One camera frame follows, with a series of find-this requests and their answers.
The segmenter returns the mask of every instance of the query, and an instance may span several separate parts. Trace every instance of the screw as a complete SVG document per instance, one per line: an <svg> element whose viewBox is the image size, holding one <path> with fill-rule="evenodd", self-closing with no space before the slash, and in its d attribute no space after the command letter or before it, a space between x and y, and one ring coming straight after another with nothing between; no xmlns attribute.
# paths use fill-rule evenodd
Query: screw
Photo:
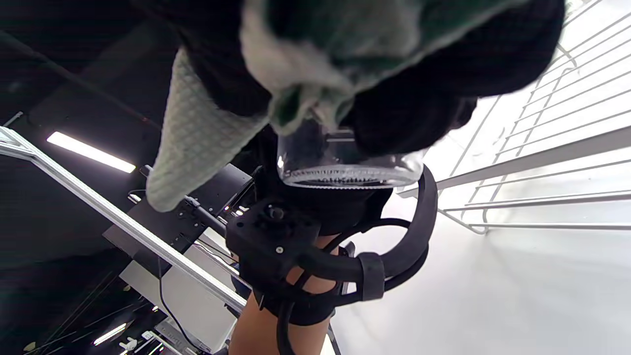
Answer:
<svg viewBox="0 0 631 355"><path fill-rule="evenodd" d="M269 205L268 206L268 216L274 220L281 220L285 217L285 211L276 206Z"/></svg>

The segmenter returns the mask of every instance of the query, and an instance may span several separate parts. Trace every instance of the green towel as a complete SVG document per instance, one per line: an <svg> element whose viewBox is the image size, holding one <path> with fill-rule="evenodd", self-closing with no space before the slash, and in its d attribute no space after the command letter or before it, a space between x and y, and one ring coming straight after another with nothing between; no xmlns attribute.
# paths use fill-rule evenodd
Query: green towel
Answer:
<svg viewBox="0 0 631 355"><path fill-rule="evenodd" d="M272 93L268 116L221 110L180 49L147 182L158 211L212 178L268 121L284 135L310 118L335 129L358 92L525 0L244 1L242 53Z"/></svg>
<svg viewBox="0 0 631 355"><path fill-rule="evenodd" d="M358 92L526 0L245 0L248 70L287 135L303 119L337 128Z"/></svg>

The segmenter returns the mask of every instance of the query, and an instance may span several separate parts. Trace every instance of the white floor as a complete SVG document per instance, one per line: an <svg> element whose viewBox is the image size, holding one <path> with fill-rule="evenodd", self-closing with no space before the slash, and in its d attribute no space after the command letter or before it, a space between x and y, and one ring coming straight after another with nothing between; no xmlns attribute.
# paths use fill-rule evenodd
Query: white floor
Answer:
<svg viewBox="0 0 631 355"><path fill-rule="evenodd" d="M573 48L589 34L630 10L631 3L628 1L604 0L594 7L591 14L583 16L567 29L563 46ZM629 24L631 20L627 19L612 30ZM623 35L626 37L614 43L631 37L631 32ZM582 68L580 74L568 75L559 87L587 76L630 52L631 45L622 46L609 56ZM582 56L578 62L585 63L597 54L600 52L595 50ZM621 62L588 80L582 80L576 87L556 93L550 105L623 73L631 68L630 63L629 60ZM556 106L544 114L540 122L629 87L631 80L621 78ZM495 146L492 143L502 129L511 129L528 96L529 90L526 90L506 96L498 103L480 131L481 139L471 147L471 153L456 174L491 163L502 141ZM546 125L537 129L531 139L629 109L629 99L631 96L624 95L590 111ZM481 102L470 125L450 133L450 137L430 150L426 164L437 179L449 176L493 100ZM541 105L533 105L526 114L541 109ZM626 126L629 117L627 114L533 144L523 154ZM525 121L524 128L533 123ZM508 147L520 143L521 138L511 141ZM507 154L502 160L513 156ZM515 174L511 178L629 158L631 149L624 149ZM462 205L468 201L476 185L447 190L440 198L440 206ZM497 199L626 189L631 189L630 164L511 184L502 189ZM493 188L484 190L476 202L483 202L492 191ZM415 203L413 198L404 200L394 196L387 204L384 216L410 219ZM630 214L631 202L613 202L515 208L492 211L488 216L494 222L629 223ZM479 212L467 212L464 219L481 221L480 217ZM383 253L398 242L397 236L400 238L402 235L402 230L387 227L356 236L353 240L358 252L372 250ZM628 355L631 354L630 299L631 232L494 229L486 236L479 236L439 215L428 260L419 274L388 292L382 300L338 308L333 327L344 355Z"/></svg>

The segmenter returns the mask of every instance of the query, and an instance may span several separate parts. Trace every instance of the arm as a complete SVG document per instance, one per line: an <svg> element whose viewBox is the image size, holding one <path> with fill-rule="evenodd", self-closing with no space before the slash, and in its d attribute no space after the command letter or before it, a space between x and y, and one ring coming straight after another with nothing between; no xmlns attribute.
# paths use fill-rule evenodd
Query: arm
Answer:
<svg viewBox="0 0 631 355"><path fill-rule="evenodd" d="M325 247L335 236L318 238L316 245L319 248ZM287 281L291 284L296 282L302 269L294 268ZM312 277L307 281L304 290L314 294L324 293L335 286L335 281L318 279ZM230 341L229 355L277 355L278 346L276 344L276 322L278 319L268 310L259 311L259 306L250 295L247 304L237 321L232 339ZM329 327L330 318L315 325L299 327L289 325L289 339L294 352L297 355L319 355Z"/></svg>

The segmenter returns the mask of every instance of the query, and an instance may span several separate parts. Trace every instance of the fluorescent light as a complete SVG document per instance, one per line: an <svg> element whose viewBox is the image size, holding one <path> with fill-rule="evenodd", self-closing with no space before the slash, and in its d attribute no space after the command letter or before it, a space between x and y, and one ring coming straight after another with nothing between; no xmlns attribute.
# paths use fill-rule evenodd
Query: fluorescent light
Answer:
<svg viewBox="0 0 631 355"><path fill-rule="evenodd" d="M156 346L156 347L155 347L155 349L154 349L154 350L152 350L152 351L149 353L149 355L153 354L153 353L154 353L156 350L158 350L158 348L159 348L159 347L161 347L161 346L162 346L162 343L159 343L159 344L158 344L158 346Z"/></svg>
<svg viewBox="0 0 631 355"><path fill-rule="evenodd" d="M77 154L83 155L84 157L96 160L97 162L115 167L116 169L122 170L126 173L130 173L136 168L126 161L118 159L117 157L109 155L108 153L105 153L99 149L93 148L60 132L55 132L51 134L50 137L48 137L47 141L55 145L59 145L62 148L71 150Z"/></svg>
<svg viewBox="0 0 631 355"><path fill-rule="evenodd" d="M101 335L97 340L94 340L94 346L97 346L97 345L101 344L102 342L112 338L116 334L121 333L123 330L125 330L126 326L127 326L127 323L123 323L123 324L119 325L118 327L110 330L109 332Z"/></svg>

